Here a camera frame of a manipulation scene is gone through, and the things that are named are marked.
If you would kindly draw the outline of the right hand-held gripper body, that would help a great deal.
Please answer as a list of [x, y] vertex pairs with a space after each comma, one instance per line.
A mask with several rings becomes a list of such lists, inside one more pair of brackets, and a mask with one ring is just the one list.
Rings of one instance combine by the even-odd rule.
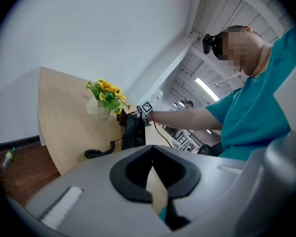
[[148, 100], [136, 106], [135, 117], [144, 122], [145, 126], [150, 126], [148, 114], [153, 111], [153, 105]]

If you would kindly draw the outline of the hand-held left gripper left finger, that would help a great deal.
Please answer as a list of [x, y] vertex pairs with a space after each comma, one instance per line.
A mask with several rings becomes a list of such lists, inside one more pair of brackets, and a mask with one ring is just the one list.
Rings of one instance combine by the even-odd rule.
[[65, 237], [163, 237], [169, 227], [159, 217], [166, 190], [152, 167], [144, 191], [152, 202], [125, 199], [113, 187], [110, 170], [135, 149], [78, 164], [42, 188], [26, 210], [54, 234]]

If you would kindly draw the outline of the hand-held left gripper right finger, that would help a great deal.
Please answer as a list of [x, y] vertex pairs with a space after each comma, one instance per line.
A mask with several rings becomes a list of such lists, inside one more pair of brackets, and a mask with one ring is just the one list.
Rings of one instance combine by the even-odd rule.
[[152, 166], [167, 190], [160, 219], [172, 230], [208, 216], [224, 197], [245, 161], [153, 147]]

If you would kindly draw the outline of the black desk telephone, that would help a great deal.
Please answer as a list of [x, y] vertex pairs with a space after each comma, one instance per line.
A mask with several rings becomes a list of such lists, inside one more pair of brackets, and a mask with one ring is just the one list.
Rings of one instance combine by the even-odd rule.
[[142, 118], [128, 114], [121, 149], [126, 150], [146, 144], [145, 122]]

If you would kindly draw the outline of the person's right forearm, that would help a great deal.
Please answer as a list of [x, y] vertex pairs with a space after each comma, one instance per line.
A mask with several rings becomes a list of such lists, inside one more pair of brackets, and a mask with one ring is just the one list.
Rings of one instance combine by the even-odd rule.
[[181, 111], [152, 111], [148, 120], [176, 129], [221, 130], [222, 124], [205, 108]]

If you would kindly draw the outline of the black office chair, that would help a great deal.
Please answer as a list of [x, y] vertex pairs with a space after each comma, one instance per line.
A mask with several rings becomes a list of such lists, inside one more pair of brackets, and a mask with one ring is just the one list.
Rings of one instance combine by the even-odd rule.
[[218, 142], [213, 146], [207, 144], [202, 145], [197, 154], [218, 157], [222, 152], [221, 142]]

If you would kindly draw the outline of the yellow flowers in white pot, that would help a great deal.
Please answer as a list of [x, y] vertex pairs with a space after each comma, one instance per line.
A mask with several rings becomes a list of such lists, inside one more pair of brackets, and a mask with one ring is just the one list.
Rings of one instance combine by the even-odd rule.
[[104, 79], [95, 82], [89, 80], [85, 84], [85, 90], [90, 90], [97, 100], [97, 106], [92, 108], [92, 113], [100, 118], [107, 119], [111, 112], [119, 115], [124, 107], [131, 108], [131, 105], [126, 103], [127, 98], [122, 90]]

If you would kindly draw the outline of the white shelf rack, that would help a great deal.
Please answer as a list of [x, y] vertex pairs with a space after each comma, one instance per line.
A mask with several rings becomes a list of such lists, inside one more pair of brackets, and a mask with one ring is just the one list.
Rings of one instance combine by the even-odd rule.
[[179, 130], [175, 133], [172, 138], [172, 143], [174, 148], [193, 154], [198, 153], [200, 149], [200, 146], [190, 137], [190, 134], [183, 130]]

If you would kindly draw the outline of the ceiling strip light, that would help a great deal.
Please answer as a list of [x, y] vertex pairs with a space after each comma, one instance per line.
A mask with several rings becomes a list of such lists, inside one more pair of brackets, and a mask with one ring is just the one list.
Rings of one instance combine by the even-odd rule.
[[215, 102], [219, 101], [219, 97], [200, 78], [197, 78], [195, 81], [206, 91], [207, 94], [209, 94], [209, 96]]

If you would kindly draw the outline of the person's teal shirt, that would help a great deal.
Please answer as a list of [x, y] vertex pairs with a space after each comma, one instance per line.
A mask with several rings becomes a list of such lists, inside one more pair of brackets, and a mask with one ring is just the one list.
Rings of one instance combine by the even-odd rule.
[[296, 26], [274, 43], [264, 72], [247, 78], [241, 89], [206, 106], [222, 124], [222, 158], [247, 160], [254, 149], [290, 132], [274, 93], [295, 66]]

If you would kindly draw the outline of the green plastic bottle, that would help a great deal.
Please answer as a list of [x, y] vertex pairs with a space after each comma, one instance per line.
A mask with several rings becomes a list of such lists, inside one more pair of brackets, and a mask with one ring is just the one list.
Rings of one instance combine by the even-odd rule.
[[15, 155], [15, 152], [16, 152], [16, 148], [13, 147], [11, 150], [7, 151], [5, 156], [4, 156], [4, 159], [2, 161], [2, 164], [1, 164], [1, 170], [2, 171], [5, 171], [9, 165], [9, 163], [12, 161], [14, 155]]

